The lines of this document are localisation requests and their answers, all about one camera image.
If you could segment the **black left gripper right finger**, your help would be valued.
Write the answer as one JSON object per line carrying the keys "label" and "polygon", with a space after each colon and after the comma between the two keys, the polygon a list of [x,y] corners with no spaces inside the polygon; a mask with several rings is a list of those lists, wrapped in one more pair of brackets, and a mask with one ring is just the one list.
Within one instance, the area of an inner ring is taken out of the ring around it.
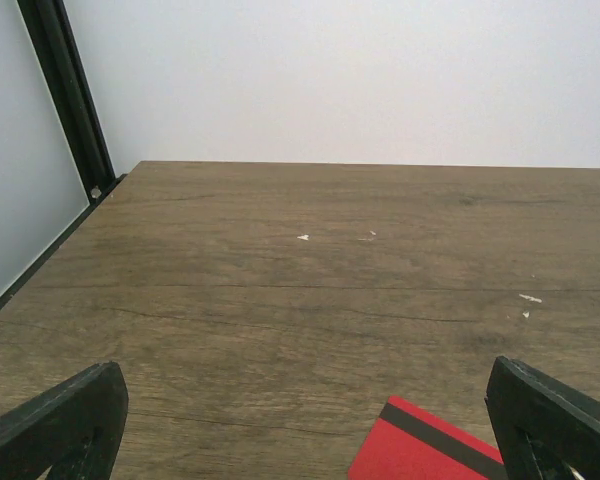
{"label": "black left gripper right finger", "polygon": [[600,479],[600,402],[499,356],[485,403],[510,479]]}

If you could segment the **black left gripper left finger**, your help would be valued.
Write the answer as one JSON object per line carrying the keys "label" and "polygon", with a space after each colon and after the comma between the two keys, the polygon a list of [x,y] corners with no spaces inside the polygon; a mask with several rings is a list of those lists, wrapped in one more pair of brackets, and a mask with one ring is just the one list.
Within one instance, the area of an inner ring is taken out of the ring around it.
{"label": "black left gripper left finger", "polygon": [[108,479],[129,396],[118,363],[94,364],[0,416],[0,479]]}

